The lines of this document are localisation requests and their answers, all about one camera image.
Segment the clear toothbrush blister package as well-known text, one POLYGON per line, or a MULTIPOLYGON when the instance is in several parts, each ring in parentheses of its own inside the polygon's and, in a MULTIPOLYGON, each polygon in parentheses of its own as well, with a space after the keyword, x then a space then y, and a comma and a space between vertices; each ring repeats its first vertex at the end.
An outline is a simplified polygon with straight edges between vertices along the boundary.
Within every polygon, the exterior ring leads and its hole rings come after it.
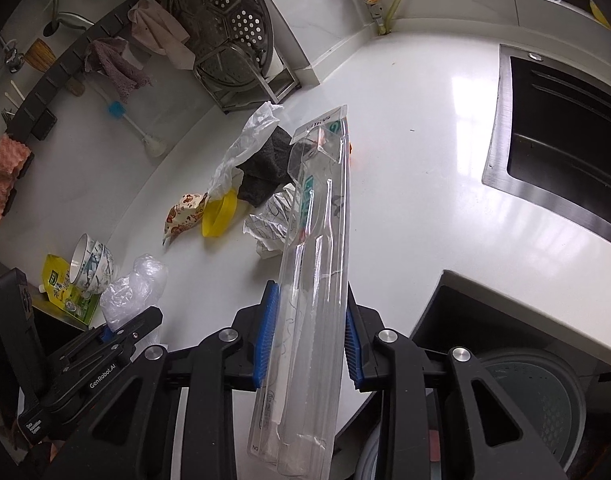
POLYGON ((348 108, 299 127, 278 317, 248 452, 287 479, 325 479, 336 434, 348 299, 348 108))

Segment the clear plastic bag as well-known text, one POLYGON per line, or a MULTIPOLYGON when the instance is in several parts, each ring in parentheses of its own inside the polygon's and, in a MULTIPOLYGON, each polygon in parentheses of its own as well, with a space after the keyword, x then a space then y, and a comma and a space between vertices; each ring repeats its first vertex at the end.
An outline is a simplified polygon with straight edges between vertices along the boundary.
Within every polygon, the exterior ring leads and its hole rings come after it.
POLYGON ((117 278, 100 295, 100 310, 109 330, 118 332, 136 315, 156 306, 164 293, 168 276, 168 266, 152 255, 136 258, 132 271, 117 278))

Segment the black terry cloth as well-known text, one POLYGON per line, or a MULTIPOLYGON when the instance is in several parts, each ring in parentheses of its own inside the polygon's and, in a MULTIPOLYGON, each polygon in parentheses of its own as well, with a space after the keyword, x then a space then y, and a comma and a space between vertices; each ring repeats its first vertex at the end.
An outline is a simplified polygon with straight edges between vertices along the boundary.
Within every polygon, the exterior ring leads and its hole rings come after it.
POLYGON ((276 127, 260 150, 238 166, 243 180, 237 196, 252 207, 263 205, 278 188, 294 182, 289 174, 292 157, 292 137, 276 127))

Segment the black kitchen sink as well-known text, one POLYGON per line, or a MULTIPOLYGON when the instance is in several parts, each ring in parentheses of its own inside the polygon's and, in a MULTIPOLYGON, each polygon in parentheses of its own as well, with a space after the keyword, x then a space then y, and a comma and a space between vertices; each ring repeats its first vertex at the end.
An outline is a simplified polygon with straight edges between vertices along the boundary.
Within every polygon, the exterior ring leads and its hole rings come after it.
POLYGON ((482 182, 611 243, 611 87, 537 52, 499 48, 482 182))

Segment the lower floral ceramic bowl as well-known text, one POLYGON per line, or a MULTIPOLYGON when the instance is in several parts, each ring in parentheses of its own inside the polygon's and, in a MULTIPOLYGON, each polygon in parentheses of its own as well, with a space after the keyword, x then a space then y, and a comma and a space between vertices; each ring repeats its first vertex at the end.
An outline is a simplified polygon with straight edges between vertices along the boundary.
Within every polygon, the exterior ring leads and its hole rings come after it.
POLYGON ((115 261, 112 257, 112 252, 103 244, 103 255, 100 258, 100 265, 92 278, 92 284, 88 289, 81 289, 82 292, 88 292, 91 295, 99 295, 109 286, 115 279, 115 261))

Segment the floral ceramic bowl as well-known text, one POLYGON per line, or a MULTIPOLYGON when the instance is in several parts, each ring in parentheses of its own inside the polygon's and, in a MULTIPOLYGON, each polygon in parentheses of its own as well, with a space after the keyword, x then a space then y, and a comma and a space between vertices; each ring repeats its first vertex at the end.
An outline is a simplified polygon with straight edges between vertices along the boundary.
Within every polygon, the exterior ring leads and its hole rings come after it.
POLYGON ((71 257, 68 278, 71 284, 81 289, 88 289, 92 284, 92 278, 100 265, 103 255, 103 244, 93 240, 84 233, 78 240, 74 254, 71 257))
POLYGON ((91 295, 99 295, 109 286, 115 279, 115 261, 112 257, 112 252, 103 244, 103 255, 100 258, 100 265, 92 278, 92 284, 88 289, 81 289, 82 292, 88 292, 91 295))

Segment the crumpled printed white paper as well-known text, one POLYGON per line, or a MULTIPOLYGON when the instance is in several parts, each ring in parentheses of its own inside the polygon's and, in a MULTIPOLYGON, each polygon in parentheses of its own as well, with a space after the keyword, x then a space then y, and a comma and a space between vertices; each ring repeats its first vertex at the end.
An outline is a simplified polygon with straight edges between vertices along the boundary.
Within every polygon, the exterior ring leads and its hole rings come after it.
POLYGON ((270 259, 283 252, 295 193, 295 185, 284 185, 245 219, 243 232, 255 240, 261 259, 270 259))

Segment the yellow plastic container lid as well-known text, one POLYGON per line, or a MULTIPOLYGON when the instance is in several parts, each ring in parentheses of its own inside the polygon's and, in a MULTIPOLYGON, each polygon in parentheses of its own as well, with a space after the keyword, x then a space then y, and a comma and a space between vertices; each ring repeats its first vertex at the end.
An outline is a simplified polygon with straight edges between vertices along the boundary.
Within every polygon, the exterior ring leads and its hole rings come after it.
POLYGON ((228 229, 237 209, 237 191, 231 188, 218 200, 210 198, 202 216, 202 236, 220 237, 228 229))

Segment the red white snack bag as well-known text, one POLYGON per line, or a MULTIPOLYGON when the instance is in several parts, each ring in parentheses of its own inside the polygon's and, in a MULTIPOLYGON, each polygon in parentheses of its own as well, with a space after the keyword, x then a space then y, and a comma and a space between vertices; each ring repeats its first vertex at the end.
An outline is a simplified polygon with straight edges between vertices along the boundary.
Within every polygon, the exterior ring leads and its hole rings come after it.
POLYGON ((164 237, 162 245, 172 243, 180 234, 193 229, 202 223, 208 194, 184 194, 180 200, 170 208, 166 222, 164 222, 164 237))

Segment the translucent white plastic bag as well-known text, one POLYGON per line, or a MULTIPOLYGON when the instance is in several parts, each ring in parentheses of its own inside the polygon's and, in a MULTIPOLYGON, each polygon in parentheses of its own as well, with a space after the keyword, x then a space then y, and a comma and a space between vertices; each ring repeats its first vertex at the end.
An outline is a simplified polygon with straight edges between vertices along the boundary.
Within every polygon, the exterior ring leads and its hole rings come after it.
POLYGON ((225 152, 212 176, 207 191, 208 202, 216 202, 231 190, 238 191, 243 181, 240 165, 261 150, 280 123, 278 115, 283 105, 265 102, 259 106, 243 126, 243 130, 225 152))

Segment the stainless steel dish rack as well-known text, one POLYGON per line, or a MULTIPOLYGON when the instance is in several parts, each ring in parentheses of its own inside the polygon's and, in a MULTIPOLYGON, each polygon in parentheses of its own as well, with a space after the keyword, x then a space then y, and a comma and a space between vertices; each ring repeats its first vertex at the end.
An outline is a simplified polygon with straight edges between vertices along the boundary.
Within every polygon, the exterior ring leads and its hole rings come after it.
POLYGON ((301 87, 280 52, 274 51, 271 61, 278 61, 278 68, 270 68, 263 75, 256 61, 241 47, 225 44, 199 58, 193 74, 220 110, 228 114, 252 110, 266 101, 282 104, 301 87))

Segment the mauve hanging cloth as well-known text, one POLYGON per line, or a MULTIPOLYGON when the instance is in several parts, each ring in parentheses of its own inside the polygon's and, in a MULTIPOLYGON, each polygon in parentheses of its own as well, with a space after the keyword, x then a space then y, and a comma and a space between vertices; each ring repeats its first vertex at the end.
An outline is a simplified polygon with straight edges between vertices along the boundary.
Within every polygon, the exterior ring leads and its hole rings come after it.
POLYGON ((150 84, 150 79, 123 54, 129 50, 129 43, 120 37, 100 38, 92 41, 85 49, 84 70, 105 76, 114 86, 121 102, 139 88, 150 84))

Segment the gas valve with orange knob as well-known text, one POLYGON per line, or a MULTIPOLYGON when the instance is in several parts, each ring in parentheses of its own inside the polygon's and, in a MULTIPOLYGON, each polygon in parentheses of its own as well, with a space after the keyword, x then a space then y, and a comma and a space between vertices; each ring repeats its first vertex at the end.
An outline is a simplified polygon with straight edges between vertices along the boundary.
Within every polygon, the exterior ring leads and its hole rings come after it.
POLYGON ((379 35, 383 35, 385 33, 385 22, 383 21, 383 8, 380 5, 380 0, 361 1, 367 6, 368 13, 376 24, 379 35))

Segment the perforated steel steamer tray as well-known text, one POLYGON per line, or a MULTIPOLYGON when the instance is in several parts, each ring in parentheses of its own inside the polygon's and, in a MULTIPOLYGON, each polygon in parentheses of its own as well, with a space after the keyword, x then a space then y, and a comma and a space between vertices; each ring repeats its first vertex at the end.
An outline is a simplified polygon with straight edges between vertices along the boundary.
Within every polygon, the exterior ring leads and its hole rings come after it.
POLYGON ((274 30, 264 0, 167 0, 167 10, 190 34, 196 61, 225 44, 241 47, 263 75, 274 51, 274 30))

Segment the black wall hook rail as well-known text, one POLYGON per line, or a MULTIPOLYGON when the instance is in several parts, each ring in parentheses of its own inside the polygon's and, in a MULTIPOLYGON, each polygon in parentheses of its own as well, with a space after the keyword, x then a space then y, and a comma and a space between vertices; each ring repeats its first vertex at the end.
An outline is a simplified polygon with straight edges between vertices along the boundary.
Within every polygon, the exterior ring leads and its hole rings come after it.
POLYGON ((43 141, 57 122, 50 104, 66 82, 82 72, 88 45, 100 38, 115 37, 126 29, 130 21, 128 12, 140 0, 126 0, 116 6, 98 22, 86 29, 48 68, 41 79, 28 92, 7 127, 7 135, 15 141, 26 143, 30 136, 43 141))

